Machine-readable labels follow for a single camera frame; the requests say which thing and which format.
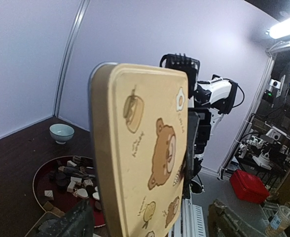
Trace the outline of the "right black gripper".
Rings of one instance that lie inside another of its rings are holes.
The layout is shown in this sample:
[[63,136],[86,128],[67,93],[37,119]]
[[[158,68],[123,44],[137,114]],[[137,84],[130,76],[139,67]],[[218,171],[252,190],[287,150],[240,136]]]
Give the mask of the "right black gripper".
[[[195,94],[200,62],[186,55],[165,54],[162,56],[160,67],[185,72],[188,78],[188,98]],[[187,122],[187,145],[180,177],[183,178],[184,198],[191,197],[192,180],[201,170],[201,161],[196,157],[197,152],[203,152],[210,135],[210,113],[207,108],[189,107]]]

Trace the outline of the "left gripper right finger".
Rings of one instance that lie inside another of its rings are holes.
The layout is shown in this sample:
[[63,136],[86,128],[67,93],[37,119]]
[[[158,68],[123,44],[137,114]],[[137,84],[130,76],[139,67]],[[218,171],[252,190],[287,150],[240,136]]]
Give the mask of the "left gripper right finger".
[[210,237],[266,237],[218,199],[209,205],[207,220]]

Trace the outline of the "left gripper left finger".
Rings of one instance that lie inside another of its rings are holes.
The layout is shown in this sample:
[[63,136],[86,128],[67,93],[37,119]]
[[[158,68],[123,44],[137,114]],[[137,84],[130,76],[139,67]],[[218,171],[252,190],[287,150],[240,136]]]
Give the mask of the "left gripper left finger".
[[94,214],[88,200],[81,200],[55,224],[36,237],[93,237]]

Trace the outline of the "tan tin box base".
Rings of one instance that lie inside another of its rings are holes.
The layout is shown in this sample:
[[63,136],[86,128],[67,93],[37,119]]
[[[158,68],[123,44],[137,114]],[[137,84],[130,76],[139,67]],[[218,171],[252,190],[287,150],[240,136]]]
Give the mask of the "tan tin box base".
[[65,215],[63,211],[47,211],[45,212],[27,232],[26,237],[35,237],[37,234],[44,232],[46,229],[55,224],[61,217]]

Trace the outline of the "metal tongs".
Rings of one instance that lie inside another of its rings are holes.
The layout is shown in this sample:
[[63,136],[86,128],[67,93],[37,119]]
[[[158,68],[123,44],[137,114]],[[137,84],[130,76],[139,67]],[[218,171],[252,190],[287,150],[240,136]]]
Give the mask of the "metal tongs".
[[86,157],[73,156],[71,160],[67,161],[66,166],[59,166],[58,171],[82,179],[94,179],[96,177],[93,159]]

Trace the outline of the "bear print tin lid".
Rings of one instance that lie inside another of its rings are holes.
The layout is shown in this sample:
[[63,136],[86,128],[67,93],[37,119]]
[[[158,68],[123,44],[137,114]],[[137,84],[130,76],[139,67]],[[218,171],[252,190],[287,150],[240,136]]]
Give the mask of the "bear print tin lid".
[[166,236],[181,214],[187,75],[101,63],[91,74],[89,103],[93,160],[109,235]]

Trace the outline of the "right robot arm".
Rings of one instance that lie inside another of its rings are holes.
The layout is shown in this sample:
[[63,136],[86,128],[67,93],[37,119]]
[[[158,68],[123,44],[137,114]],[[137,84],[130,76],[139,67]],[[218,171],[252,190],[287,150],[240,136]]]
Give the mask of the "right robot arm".
[[193,106],[188,107],[187,145],[180,177],[184,179],[182,197],[189,199],[192,193],[201,193],[204,188],[196,188],[198,173],[202,169],[205,147],[214,129],[236,106],[238,83],[218,75],[211,80],[198,80],[200,61],[181,54],[165,54],[160,67],[185,72],[188,78],[188,99]]

